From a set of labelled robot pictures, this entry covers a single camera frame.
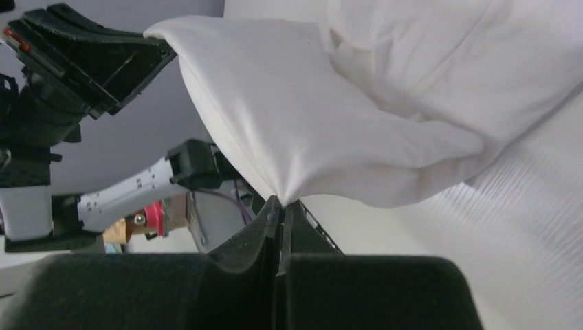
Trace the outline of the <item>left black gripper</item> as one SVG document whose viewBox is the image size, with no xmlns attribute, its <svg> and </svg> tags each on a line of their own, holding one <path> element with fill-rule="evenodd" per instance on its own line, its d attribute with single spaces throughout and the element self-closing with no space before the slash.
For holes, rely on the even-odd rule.
<svg viewBox="0 0 583 330">
<path fill-rule="evenodd" d="M 65 3 L 10 19 L 3 36 L 25 84 L 1 110 L 1 148 L 80 141 L 80 122 L 119 112 L 169 64 L 166 41 L 107 28 Z"/>
</svg>

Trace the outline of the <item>white t shirt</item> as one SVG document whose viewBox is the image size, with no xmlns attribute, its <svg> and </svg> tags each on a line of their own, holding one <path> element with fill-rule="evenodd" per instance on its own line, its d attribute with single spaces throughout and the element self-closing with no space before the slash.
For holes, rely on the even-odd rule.
<svg viewBox="0 0 583 330">
<path fill-rule="evenodd" d="M 262 196 L 423 201 L 482 171 L 582 82 L 581 1 L 330 1 L 315 23 L 180 16 L 212 139 Z"/>
</svg>

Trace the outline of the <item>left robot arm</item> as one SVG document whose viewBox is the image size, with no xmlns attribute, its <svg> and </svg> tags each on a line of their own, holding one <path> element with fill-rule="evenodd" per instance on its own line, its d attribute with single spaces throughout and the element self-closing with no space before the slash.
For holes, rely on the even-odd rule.
<svg viewBox="0 0 583 330">
<path fill-rule="evenodd" d="M 218 147 L 188 139 L 159 159 L 82 123 L 114 116 L 175 58 L 163 39 L 107 28 L 65 3 L 1 2 L 1 42 L 24 81 L 1 76 L 1 234 L 8 253 L 75 250 L 160 199 L 240 178 Z"/>
</svg>

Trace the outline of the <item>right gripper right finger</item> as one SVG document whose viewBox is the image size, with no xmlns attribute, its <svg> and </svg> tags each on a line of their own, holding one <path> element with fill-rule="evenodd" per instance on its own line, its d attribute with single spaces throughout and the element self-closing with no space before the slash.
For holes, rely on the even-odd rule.
<svg viewBox="0 0 583 330">
<path fill-rule="evenodd" d="M 285 269 L 292 254 L 341 254 L 342 250 L 300 201 L 282 209 L 278 268 Z"/>
</svg>

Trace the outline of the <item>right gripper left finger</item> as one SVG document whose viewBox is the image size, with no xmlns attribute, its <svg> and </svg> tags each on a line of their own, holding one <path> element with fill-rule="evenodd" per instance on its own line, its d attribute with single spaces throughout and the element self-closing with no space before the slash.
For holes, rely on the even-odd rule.
<svg viewBox="0 0 583 330">
<path fill-rule="evenodd" d="M 282 206 L 268 198 L 256 218 L 233 237 L 208 253 L 220 268 L 231 273 L 259 272 L 274 263 L 277 227 Z"/>
</svg>

